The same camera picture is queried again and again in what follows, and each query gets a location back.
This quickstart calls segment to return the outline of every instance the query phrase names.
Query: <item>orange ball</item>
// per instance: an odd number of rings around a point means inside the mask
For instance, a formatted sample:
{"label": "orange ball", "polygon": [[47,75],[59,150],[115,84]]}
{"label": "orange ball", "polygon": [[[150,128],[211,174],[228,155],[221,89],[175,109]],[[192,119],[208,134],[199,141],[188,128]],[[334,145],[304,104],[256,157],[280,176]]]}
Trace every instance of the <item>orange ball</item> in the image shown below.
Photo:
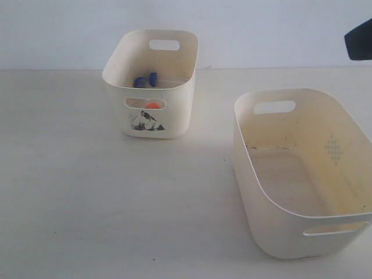
{"label": "orange ball", "polygon": [[160,109],[160,106],[157,103],[149,103],[146,108],[147,109]]}

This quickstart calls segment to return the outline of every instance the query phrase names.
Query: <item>cream storage bin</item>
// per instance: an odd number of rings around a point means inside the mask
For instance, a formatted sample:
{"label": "cream storage bin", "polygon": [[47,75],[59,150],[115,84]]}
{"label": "cream storage bin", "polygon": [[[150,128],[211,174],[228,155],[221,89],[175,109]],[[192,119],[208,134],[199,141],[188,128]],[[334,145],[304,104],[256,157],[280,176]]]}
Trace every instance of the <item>cream storage bin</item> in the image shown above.
{"label": "cream storage bin", "polygon": [[[102,77],[123,131],[133,137],[175,138],[189,126],[198,39],[177,30],[138,30],[123,37]],[[174,80],[134,88],[137,77],[156,72]],[[146,108],[156,103],[159,108]]]}
{"label": "cream storage bin", "polygon": [[338,252],[372,221],[371,142],[325,93],[240,97],[234,170],[253,238],[274,257]]}

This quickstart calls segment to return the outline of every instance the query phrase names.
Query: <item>mountain graphic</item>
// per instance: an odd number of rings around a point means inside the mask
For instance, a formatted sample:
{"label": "mountain graphic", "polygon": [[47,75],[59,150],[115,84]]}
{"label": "mountain graphic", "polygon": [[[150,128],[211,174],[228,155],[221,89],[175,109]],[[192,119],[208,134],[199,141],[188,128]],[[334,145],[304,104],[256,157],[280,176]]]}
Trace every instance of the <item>mountain graphic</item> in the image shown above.
{"label": "mountain graphic", "polygon": [[137,131],[163,131],[165,128],[144,110],[141,115],[131,117],[131,127]]}

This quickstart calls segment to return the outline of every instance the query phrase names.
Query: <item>bin handle hole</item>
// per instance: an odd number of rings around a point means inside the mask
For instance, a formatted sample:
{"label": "bin handle hole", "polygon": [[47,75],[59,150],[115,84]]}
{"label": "bin handle hole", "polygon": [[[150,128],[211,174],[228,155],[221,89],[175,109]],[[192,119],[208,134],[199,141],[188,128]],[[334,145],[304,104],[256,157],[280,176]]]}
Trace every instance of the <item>bin handle hole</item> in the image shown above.
{"label": "bin handle hole", "polygon": [[312,228],[307,228],[303,231],[303,234],[307,237],[315,237],[318,235],[333,235],[333,234],[346,234],[354,233],[361,230],[368,222],[356,222],[341,225],[322,225]]}
{"label": "bin handle hole", "polygon": [[164,109],[167,103],[161,99],[127,98],[126,105],[131,109]]}
{"label": "bin handle hole", "polygon": [[286,113],[293,112],[296,108],[294,101],[276,101],[258,103],[253,108],[253,112],[257,115],[266,115],[269,113]]}
{"label": "bin handle hole", "polygon": [[151,40],[150,49],[155,51],[178,51],[180,42],[174,40]]}

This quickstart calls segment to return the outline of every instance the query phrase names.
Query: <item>large storage bin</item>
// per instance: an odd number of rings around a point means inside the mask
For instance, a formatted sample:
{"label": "large storage bin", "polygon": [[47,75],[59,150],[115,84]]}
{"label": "large storage bin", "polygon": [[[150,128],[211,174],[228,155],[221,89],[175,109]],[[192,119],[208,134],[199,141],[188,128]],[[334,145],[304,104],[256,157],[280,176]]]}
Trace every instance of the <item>large storage bin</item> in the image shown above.
{"label": "large storage bin", "polygon": [[234,170],[253,238],[277,258],[338,252],[372,221],[371,142],[325,93],[240,97]]}
{"label": "large storage bin", "polygon": [[[194,96],[198,39],[186,31],[137,30],[123,37],[102,77],[123,131],[134,137],[174,138],[185,133]],[[169,88],[133,88],[137,77],[184,80]],[[156,102],[147,109],[141,102]]]}

